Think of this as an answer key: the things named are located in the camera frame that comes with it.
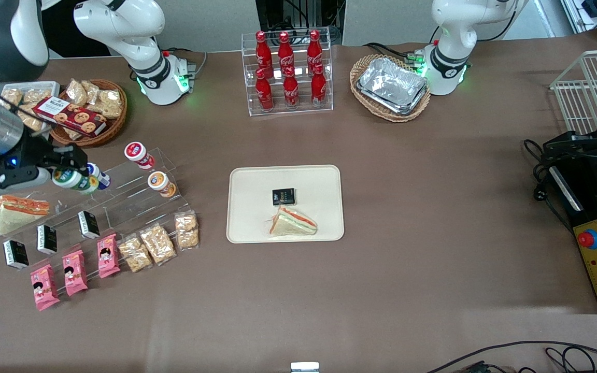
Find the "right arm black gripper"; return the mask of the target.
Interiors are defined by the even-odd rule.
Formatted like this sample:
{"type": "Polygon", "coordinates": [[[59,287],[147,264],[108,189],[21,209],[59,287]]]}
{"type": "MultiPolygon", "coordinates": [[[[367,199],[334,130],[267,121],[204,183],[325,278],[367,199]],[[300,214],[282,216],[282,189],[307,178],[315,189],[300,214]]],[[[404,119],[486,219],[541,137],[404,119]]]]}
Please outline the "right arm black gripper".
{"type": "Polygon", "coordinates": [[[38,168],[87,170],[88,156],[80,147],[54,147],[43,136],[23,134],[18,144],[0,156],[0,173],[33,174],[38,168]]]}

